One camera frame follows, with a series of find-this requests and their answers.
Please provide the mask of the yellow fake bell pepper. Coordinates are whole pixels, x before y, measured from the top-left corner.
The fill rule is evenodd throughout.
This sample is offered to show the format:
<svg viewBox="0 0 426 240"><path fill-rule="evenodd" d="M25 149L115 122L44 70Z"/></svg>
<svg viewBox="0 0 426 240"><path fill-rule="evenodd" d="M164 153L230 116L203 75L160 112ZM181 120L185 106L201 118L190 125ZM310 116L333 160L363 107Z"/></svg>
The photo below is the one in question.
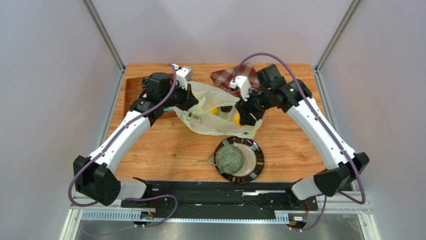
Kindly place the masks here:
<svg viewBox="0 0 426 240"><path fill-rule="evenodd" d="M236 113L233 117L233 121L234 123L238 126L238 127L242 127L243 125L240 123L241 121L241 117L239 113Z"/></svg>

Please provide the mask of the small yellow fake fruit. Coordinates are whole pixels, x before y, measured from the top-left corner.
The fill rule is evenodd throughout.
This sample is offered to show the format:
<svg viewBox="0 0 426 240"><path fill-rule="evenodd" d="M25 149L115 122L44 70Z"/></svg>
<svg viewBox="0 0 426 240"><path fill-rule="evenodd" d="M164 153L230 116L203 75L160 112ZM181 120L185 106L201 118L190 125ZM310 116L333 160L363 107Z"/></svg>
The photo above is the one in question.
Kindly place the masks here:
<svg viewBox="0 0 426 240"><path fill-rule="evenodd" d="M211 114L213 114L213 115L215 115L215 116L217 116L218 115L218 113L219 113L219 109L217 108L217 107L215 107L215 108L213 108L212 110L210 110L209 112L211 113Z"/></svg>

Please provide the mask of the translucent avocado print plastic bag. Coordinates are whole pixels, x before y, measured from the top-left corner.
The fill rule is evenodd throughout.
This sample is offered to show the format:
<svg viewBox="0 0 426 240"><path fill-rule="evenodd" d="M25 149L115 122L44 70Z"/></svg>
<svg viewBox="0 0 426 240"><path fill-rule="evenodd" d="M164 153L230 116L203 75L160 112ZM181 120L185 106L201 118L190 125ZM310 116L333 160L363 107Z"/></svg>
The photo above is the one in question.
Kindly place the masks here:
<svg viewBox="0 0 426 240"><path fill-rule="evenodd" d="M172 107L177 117L193 132L211 136L235 136L253 139L263 121L254 126L238 126L234 117L238 113L235 104L240 100L230 93L202 82L190 81L193 95L198 100L187 111Z"/></svg>

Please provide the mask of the dark rimmed ceramic plate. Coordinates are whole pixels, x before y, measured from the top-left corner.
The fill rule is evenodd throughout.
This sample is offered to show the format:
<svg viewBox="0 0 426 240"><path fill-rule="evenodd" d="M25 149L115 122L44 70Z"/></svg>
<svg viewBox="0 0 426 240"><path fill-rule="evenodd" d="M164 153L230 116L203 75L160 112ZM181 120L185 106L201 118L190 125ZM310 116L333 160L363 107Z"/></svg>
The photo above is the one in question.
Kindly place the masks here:
<svg viewBox="0 0 426 240"><path fill-rule="evenodd" d="M234 174L223 173L215 166L217 172L224 179L235 184L249 183L258 178L262 173L265 164L264 154L260 146L252 139L232 136L223 140L216 147L214 152L227 145L235 145L242 151L244 156L244 165L240 171Z"/></svg>

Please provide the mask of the green netted fake melon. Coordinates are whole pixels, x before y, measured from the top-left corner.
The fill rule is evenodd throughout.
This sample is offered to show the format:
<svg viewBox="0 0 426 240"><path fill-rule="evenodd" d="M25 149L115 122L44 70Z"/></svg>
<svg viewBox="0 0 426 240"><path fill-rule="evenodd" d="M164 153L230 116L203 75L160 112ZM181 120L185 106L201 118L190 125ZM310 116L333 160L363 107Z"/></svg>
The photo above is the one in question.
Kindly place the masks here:
<svg viewBox="0 0 426 240"><path fill-rule="evenodd" d="M226 145L211 153L207 158L198 160L197 163L208 162L223 173L232 175L243 168L244 161L244 154L237 146Z"/></svg>

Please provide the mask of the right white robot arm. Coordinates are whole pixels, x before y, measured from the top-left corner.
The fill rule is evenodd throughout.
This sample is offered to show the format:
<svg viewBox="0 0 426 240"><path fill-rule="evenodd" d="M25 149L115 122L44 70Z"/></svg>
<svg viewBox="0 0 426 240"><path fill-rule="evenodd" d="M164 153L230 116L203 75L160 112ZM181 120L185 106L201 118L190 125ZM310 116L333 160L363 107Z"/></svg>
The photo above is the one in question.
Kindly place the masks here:
<svg viewBox="0 0 426 240"><path fill-rule="evenodd" d="M296 78L287 82L274 64L257 71L256 77L259 88L253 88L248 78L242 75L229 83L229 88L241 96L235 105L239 114L236 123L254 126L266 110L281 109L308 136L325 166L324 170L288 187L289 199L299 203L318 195L332 197L353 181L358 181L369 157L364 152L356 152L337 134L306 85Z"/></svg>

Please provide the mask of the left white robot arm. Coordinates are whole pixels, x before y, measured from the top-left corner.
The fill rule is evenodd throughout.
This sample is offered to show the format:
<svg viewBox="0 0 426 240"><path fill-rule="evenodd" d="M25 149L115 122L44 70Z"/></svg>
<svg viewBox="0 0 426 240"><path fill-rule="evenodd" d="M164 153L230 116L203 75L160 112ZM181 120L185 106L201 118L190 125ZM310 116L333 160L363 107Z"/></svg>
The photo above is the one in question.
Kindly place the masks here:
<svg viewBox="0 0 426 240"><path fill-rule="evenodd" d="M114 175L125 154L167 108L187 111L198 104L189 83L193 71L178 68L170 76L155 72L148 77L148 88L131 104L124 119L108 139L89 156L79 155L73 162L74 178L70 184L76 192L94 204L111 205L115 200L141 199L148 182L139 179L118 179Z"/></svg>

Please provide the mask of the red plaid folded cloth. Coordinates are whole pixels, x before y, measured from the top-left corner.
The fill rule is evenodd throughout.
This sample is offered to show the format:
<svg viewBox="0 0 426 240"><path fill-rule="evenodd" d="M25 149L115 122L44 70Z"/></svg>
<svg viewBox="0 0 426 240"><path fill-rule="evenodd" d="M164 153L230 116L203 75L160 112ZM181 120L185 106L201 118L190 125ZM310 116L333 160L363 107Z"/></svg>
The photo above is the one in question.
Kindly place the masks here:
<svg viewBox="0 0 426 240"><path fill-rule="evenodd" d="M234 79L234 74L236 73L237 66L229 67L222 70L214 71L210 74L210 78L212 79L214 85L231 95L240 98L241 95L237 91L233 91L230 89L230 82ZM237 72L237 76L245 76L248 78L250 85L252 88L260 89L260 83L256 76L255 68L251 63L244 63Z"/></svg>

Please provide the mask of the wooden compartment tray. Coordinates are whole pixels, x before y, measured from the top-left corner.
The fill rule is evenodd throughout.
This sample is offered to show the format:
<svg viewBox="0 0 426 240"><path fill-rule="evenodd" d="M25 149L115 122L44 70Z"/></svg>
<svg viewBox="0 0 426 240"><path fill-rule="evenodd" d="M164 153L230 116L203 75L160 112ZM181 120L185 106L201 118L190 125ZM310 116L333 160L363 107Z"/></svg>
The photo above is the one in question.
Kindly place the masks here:
<svg viewBox="0 0 426 240"><path fill-rule="evenodd" d="M133 76L124 81L122 89L124 92L122 118L125 117L129 108L139 98L143 90L148 87L148 78L148 76Z"/></svg>

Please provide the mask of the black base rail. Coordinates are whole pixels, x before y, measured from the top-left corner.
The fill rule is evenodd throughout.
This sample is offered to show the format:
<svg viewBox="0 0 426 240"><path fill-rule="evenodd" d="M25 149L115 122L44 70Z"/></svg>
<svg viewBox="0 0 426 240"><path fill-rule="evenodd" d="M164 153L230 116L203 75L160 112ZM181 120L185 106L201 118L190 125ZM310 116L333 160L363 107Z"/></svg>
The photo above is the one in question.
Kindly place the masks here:
<svg viewBox="0 0 426 240"><path fill-rule="evenodd" d="M163 181L151 180L142 202L122 200L122 208L153 208L155 217L166 217L177 205L173 218L219 220L272 220L276 211L317 211L317 199L310 197L300 206L287 199L288 182Z"/></svg>

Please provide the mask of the left aluminium frame post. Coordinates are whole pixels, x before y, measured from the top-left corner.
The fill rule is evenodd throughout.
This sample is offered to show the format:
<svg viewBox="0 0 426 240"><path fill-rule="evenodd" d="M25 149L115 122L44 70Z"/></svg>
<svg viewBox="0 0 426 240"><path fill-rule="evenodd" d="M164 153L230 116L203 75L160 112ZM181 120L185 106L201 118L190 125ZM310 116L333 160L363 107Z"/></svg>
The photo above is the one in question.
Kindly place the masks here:
<svg viewBox="0 0 426 240"><path fill-rule="evenodd" d="M97 31L99 32L106 48L108 49L112 59L114 60L115 64L117 65L118 69L121 72L124 72L126 70L126 65L124 64L122 58L119 55L119 52L116 48L116 46L113 43L113 40L111 36L109 35L107 28L105 24L103 23L103 20L92 0L82 0L82 3L84 4L90 18L92 19L92 22L94 23Z"/></svg>

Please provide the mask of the aluminium frame post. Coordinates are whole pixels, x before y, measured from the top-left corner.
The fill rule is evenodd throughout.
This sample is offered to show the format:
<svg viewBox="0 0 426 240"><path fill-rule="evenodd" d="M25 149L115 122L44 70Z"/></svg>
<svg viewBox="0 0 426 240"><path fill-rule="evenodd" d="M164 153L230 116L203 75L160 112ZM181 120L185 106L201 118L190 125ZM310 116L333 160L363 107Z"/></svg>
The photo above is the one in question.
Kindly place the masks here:
<svg viewBox="0 0 426 240"><path fill-rule="evenodd" d="M326 46L323 54L321 55L318 63L315 66L315 70L317 72L320 72L326 65L328 59L332 55L334 49L336 48L337 44L339 43L341 37L343 36L345 30L347 29L348 25L350 24L351 20L355 16L356 12L358 11L360 5L363 3L363 0L352 0L348 9L346 10L344 16L342 17L339 25L337 26L334 34L332 35L328 45Z"/></svg>
<svg viewBox="0 0 426 240"><path fill-rule="evenodd" d="M116 46L113 43L113 40L111 36L109 35L107 28L105 24L103 23L103 20L92 0L82 0L82 3L84 4L90 18L92 19L92 22L94 23L97 31L99 32L106 48L108 49L112 59L114 60L115 64L117 65L118 69L121 72L124 72L126 70L126 65L124 64L122 58L119 55L119 52L116 48Z"/></svg>

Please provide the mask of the right aluminium frame post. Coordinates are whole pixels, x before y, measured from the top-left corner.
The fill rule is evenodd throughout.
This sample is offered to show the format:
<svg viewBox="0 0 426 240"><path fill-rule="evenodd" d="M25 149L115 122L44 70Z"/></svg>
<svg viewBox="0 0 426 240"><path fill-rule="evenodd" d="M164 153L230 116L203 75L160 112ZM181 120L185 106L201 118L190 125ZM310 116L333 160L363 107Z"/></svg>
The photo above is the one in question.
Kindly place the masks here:
<svg viewBox="0 0 426 240"><path fill-rule="evenodd" d="M328 45L326 46L323 54L321 55L318 63L315 66L315 70L317 72L320 72L326 65L328 59L332 55L334 49L336 48L337 44L339 43L341 37L343 36L345 30L347 29L348 25L350 24L351 20L355 16L356 12L358 11L360 5L363 3L363 0L352 0L348 9L346 10L344 16L342 17L339 25L337 26L334 34L332 35Z"/></svg>

